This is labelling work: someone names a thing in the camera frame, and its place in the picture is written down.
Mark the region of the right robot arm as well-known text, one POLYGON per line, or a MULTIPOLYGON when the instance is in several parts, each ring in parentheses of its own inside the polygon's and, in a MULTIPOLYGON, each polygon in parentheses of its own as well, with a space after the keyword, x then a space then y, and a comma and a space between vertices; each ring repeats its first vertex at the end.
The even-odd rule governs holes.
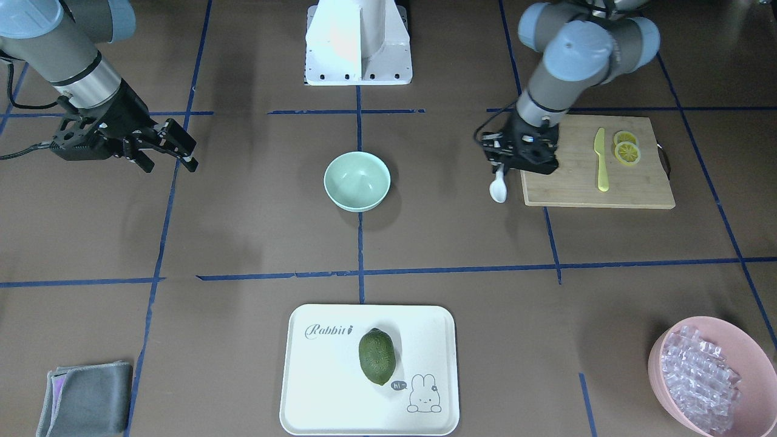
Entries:
POLYGON ((175 157, 187 171, 198 163, 196 141, 173 119, 158 123, 98 49, 101 42, 134 34, 136 16, 128 1, 3 1, 2 62, 12 69, 25 61, 58 92, 64 110, 48 141, 4 155, 13 160, 50 150, 63 160, 125 158, 144 172, 154 163, 148 150, 175 157))

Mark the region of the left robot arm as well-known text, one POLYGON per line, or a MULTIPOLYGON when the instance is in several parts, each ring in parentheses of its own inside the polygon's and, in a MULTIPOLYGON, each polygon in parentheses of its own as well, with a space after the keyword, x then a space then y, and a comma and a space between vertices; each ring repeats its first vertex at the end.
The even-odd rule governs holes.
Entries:
POLYGON ((530 5, 517 36, 542 58, 499 132, 473 134, 493 172, 552 174, 560 123, 579 96, 649 63, 660 47, 645 1, 558 1, 530 5))

